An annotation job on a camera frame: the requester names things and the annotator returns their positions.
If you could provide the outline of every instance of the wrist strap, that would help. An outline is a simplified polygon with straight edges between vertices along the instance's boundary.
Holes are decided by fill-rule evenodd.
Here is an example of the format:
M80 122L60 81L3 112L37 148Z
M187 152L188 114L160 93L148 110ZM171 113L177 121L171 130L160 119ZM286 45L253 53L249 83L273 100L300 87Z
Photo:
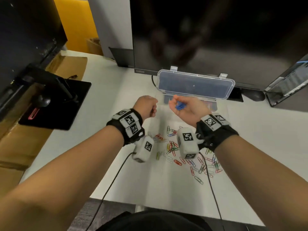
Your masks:
M201 118L197 122L196 133L201 135L204 143L199 144L199 148L207 147L211 151L215 151L224 140L238 133L229 126L229 122L219 113L213 113Z
M112 119L107 122L106 126L116 127L124 138L124 146L134 143L145 136L142 128L143 120L141 115L134 109L123 109L114 114Z

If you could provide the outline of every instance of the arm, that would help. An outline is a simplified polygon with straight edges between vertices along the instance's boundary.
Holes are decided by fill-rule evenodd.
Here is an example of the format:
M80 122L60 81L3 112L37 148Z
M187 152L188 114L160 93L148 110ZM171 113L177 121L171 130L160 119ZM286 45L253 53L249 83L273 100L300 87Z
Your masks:
M187 104L175 109L176 101ZM169 106L183 121L196 127L210 114L197 98L174 96ZM215 155L225 172L264 224L271 230L308 229L308 182L240 136L230 136Z
M140 97L134 109L145 120L155 116L156 103L155 98ZM121 132L106 126L52 160L2 199L0 230L66 230L123 143Z

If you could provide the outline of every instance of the yellow wall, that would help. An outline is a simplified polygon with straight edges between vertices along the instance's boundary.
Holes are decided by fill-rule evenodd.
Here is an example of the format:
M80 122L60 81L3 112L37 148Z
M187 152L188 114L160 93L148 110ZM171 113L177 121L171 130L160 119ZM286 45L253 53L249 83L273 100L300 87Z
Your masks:
M89 53L86 40L98 35L88 1L54 1L67 36L67 49Z

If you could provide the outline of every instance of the white desk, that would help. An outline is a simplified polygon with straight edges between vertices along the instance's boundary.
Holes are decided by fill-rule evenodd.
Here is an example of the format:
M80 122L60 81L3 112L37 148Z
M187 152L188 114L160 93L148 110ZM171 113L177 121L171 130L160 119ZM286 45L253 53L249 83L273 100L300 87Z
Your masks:
M138 97L151 95L162 103L162 94L153 86L149 75L136 74L133 69L120 68L115 62L98 55L73 51L63 54L88 57L83 81L91 82L92 87L71 129L52 132L21 181L100 130L114 113L132 107ZM254 102L243 98L244 103L223 101L227 105L232 126L250 143L308 180L308 141L305 134L308 129L308 114L274 109L267 101ZM150 121L146 120L143 127L147 130L149 125ZM125 157L133 148L133 145L128 145L121 149L91 198L102 199ZM190 184L179 186L173 181L170 181L170 184L166 184L166 180L160 181L161 172L151 171L154 168L146 163L128 160L105 199L219 218L212 194L208 192L208 181L204 187L207 189L202 194L199 188ZM217 180L211 182L222 218L263 225L229 178L225 175L221 180L223 183ZM154 186L160 182L161 188ZM181 193L182 187L185 186L193 188L193 198L189 200L183 199L187 195Z

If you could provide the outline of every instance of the box lid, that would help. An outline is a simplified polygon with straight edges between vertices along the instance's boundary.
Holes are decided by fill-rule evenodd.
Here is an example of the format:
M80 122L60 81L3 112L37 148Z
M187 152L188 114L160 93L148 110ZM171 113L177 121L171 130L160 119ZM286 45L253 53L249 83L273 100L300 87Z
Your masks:
M235 86L233 79L161 69L156 88L169 95L196 96L209 99L227 99Z

